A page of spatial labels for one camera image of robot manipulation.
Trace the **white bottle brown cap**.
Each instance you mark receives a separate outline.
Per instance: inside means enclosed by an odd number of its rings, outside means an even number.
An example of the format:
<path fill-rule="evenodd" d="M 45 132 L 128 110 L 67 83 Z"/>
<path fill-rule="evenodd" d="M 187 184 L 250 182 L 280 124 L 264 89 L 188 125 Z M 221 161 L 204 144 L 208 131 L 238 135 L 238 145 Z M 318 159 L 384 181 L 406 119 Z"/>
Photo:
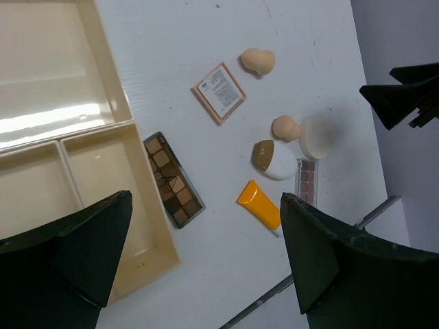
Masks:
<path fill-rule="evenodd" d="M 298 170 L 293 151 L 271 139 L 254 144 L 251 161 L 256 169 L 273 180 L 290 179 Z"/>

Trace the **pink clear eyeshadow palette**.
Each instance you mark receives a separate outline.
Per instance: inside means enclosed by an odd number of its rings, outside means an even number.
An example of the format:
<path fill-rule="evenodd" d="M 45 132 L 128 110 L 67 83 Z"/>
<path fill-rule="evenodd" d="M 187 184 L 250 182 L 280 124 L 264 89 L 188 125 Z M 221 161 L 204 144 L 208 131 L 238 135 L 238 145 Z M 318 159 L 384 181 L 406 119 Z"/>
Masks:
<path fill-rule="evenodd" d="M 298 170 L 294 194 L 316 207 L 318 188 L 318 161 L 306 158 L 297 160 Z"/>

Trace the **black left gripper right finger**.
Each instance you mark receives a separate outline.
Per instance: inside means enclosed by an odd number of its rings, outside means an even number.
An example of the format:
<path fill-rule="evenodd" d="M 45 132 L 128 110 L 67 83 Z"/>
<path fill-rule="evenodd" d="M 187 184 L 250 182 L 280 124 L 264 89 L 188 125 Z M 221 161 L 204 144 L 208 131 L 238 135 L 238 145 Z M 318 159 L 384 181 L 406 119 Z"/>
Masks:
<path fill-rule="evenodd" d="M 348 225 L 292 193 L 281 223 L 310 328 L 437 328 L 438 255 Z"/>

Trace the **beige makeup sponge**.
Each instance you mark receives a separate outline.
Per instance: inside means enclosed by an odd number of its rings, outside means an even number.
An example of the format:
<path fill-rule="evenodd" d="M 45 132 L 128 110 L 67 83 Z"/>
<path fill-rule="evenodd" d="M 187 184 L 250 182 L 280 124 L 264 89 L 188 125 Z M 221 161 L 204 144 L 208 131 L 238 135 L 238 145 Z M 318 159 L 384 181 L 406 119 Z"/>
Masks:
<path fill-rule="evenodd" d="M 299 139 L 302 128 L 292 117 L 282 115 L 273 121 L 272 132 L 275 137 L 291 142 Z"/>
<path fill-rule="evenodd" d="M 245 50 L 239 59 L 247 72 L 259 77 L 271 73 L 276 64 L 276 56 L 272 51 L 258 48 Z"/>

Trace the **brown eyeshadow palette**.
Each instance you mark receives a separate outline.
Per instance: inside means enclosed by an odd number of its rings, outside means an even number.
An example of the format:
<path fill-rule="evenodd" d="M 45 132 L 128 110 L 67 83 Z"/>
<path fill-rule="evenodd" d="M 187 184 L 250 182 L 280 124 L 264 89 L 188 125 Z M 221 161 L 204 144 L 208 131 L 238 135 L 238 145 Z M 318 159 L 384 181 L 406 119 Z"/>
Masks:
<path fill-rule="evenodd" d="M 182 229 L 205 209 L 204 202 L 162 132 L 143 141 L 170 221 Z"/>

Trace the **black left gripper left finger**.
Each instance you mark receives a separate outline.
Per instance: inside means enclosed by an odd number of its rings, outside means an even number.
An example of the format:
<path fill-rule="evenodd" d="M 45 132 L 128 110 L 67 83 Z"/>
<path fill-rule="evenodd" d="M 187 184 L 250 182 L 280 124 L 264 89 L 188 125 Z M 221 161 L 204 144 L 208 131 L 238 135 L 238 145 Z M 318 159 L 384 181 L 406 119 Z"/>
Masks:
<path fill-rule="evenodd" d="M 1 240 L 2 328 L 94 328 L 110 298 L 132 193 Z"/>

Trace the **white round powder puff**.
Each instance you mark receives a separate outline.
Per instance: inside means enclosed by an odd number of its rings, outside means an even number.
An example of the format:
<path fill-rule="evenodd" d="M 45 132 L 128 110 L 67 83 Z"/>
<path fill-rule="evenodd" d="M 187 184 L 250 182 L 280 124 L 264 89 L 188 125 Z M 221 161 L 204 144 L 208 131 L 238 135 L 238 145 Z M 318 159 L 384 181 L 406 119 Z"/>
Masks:
<path fill-rule="evenodd" d="M 330 121 L 319 114 L 303 119 L 300 124 L 302 133 L 299 137 L 300 148 L 307 158 L 325 159 L 332 151 L 333 130 Z"/>

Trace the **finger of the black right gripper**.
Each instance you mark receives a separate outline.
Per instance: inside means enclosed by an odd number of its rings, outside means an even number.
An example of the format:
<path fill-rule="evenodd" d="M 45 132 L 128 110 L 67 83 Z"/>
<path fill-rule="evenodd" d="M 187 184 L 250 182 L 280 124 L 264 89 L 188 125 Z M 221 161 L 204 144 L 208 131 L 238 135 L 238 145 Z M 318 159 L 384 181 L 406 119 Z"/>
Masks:
<path fill-rule="evenodd" d="M 396 67 L 390 71 L 390 76 L 402 84 L 415 84 L 427 81 L 438 75 L 439 63 L 416 66 Z"/>
<path fill-rule="evenodd" d="M 415 110 L 418 116 L 409 122 L 412 128 L 423 127 L 438 118 L 437 75 L 410 84 L 362 86 L 359 92 L 387 130 L 394 128 Z"/>

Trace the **pink square compact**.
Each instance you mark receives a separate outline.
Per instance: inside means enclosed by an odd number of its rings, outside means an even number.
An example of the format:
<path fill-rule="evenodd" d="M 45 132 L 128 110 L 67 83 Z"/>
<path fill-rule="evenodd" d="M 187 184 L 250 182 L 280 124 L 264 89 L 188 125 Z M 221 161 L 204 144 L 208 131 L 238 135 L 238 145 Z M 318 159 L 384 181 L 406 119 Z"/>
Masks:
<path fill-rule="evenodd" d="M 247 95 L 230 69 L 220 62 L 191 91 L 217 125 L 222 125 Z"/>

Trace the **orange cream tube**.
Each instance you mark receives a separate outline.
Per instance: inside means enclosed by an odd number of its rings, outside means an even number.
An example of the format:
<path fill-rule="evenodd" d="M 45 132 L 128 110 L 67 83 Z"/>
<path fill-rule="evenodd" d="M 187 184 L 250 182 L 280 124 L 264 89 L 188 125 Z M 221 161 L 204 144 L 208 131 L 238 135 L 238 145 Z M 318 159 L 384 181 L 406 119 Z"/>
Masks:
<path fill-rule="evenodd" d="M 262 191 L 259 185 L 250 180 L 237 199 L 237 203 L 252 213 L 274 235 L 283 235 L 279 208 Z"/>

